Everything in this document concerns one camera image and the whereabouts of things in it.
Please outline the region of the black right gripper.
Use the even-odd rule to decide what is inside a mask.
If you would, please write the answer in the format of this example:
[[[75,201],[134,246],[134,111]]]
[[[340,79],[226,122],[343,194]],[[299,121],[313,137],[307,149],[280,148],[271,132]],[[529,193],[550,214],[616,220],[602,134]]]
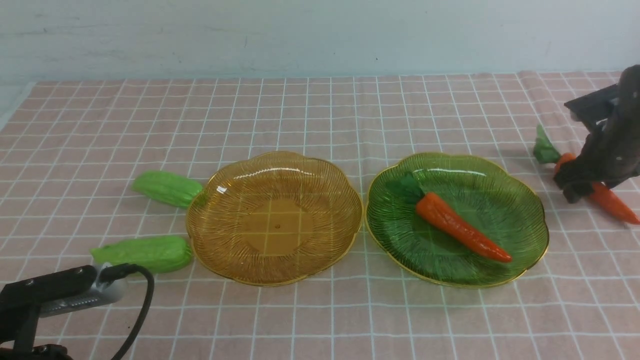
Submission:
[[[603,129],[588,130],[579,155],[565,162],[553,177],[570,204],[592,194],[592,183],[614,189],[639,175],[640,66],[624,69],[617,84],[617,107]]]

